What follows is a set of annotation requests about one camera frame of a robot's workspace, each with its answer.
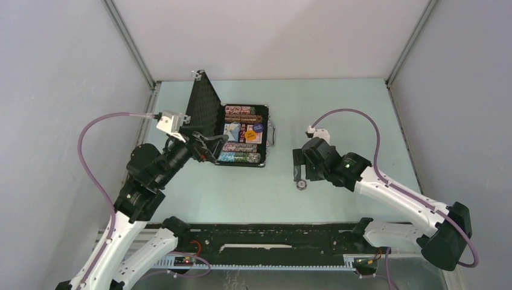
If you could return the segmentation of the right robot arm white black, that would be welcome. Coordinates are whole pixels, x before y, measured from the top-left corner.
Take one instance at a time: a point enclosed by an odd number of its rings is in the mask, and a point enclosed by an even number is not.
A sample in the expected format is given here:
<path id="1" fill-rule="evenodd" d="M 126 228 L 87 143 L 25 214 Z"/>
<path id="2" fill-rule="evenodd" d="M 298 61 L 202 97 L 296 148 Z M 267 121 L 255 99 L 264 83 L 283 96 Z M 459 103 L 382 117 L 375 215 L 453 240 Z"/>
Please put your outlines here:
<path id="1" fill-rule="evenodd" d="M 299 189 L 307 181 L 328 181 L 388 205 L 408 219 L 408 224 L 361 219 L 359 230 L 351 236 L 356 251 L 365 253 L 372 247 L 419 251 L 445 271 L 463 264 L 460 258 L 472 236 L 470 211 L 464 204 L 446 205 L 409 192 L 391 179 L 386 181 L 371 161 L 353 152 L 340 155 L 323 138 L 310 139 L 292 154 L 293 180 Z"/>

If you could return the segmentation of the poker chip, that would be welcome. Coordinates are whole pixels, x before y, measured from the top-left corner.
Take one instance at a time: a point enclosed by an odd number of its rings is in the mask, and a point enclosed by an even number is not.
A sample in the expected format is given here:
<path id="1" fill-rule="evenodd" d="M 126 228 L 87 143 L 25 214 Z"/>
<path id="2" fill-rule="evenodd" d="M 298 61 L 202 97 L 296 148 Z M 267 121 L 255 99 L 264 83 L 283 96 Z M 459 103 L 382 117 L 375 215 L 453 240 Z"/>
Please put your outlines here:
<path id="1" fill-rule="evenodd" d="M 307 188 L 307 182 L 304 181 L 304 180 L 299 180 L 296 182 L 296 188 L 299 190 L 299 191 L 303 191 Z"/>

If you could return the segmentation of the blue small blind button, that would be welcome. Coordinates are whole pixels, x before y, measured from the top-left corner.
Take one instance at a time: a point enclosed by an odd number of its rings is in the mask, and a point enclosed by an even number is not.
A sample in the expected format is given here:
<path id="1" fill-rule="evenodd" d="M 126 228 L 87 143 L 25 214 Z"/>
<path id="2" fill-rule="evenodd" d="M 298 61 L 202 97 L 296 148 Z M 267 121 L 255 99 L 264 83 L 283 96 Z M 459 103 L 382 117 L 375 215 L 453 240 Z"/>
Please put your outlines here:
<path id="1" fill-rule="evenodd" d="M 264 126 L 261 123 L 256 123 L 252 125 L 252 130 L 255 133 L 262 133 L 264 131 Z"/>

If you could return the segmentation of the orange big blind button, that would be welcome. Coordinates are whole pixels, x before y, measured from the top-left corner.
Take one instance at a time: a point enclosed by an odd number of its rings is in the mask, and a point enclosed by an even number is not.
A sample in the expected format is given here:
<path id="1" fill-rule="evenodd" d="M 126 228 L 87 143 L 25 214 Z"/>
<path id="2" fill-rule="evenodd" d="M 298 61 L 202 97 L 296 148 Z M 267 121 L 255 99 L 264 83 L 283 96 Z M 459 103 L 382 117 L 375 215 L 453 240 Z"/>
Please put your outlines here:
<path id="1" fill-rule="evenodd" d="M 248 130 L 245 132 L 245 140 L 246 142 L 254 141 L 258 137 L 258 134 L 252 130 Z"/>

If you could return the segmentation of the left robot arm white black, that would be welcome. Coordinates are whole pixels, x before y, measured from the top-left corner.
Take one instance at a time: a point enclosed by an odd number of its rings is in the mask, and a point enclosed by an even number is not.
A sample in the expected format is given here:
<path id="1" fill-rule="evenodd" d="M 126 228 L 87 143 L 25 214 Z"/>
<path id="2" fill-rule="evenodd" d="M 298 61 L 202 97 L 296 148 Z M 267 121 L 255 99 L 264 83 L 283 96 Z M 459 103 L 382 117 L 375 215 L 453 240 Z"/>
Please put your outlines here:
<path id="1" fill-rule="evenodd" d="M 132 242 L 145 229 L 165 198 L 163 189 L 188 160 L 217 161 L 227 135 L 204 137 L 193 132 L 186 141 L 169 137 L 163 151 L 144 143 L 134 148 L 127 164 L 128 180 L 113 204 L 113 215 L 90 258 L 71 280 L 57 289 L 132 289 L 165 254 L 185 251 L 191 243 L 190 227 L 175 216 L 129 258 Z"/>

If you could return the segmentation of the red playing card deck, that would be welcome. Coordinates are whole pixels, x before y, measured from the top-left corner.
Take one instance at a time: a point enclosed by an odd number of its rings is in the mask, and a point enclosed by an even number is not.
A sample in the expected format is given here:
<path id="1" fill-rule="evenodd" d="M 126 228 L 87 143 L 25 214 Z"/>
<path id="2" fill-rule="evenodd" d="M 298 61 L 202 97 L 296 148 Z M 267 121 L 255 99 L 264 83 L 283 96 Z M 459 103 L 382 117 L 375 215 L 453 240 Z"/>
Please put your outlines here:
<path id="1" fill-rule="evenodd" d="M 246 143 L 261 144 L 263 141 L 264 126 L 261 123 L 248 124 L 244 133 Z"/>

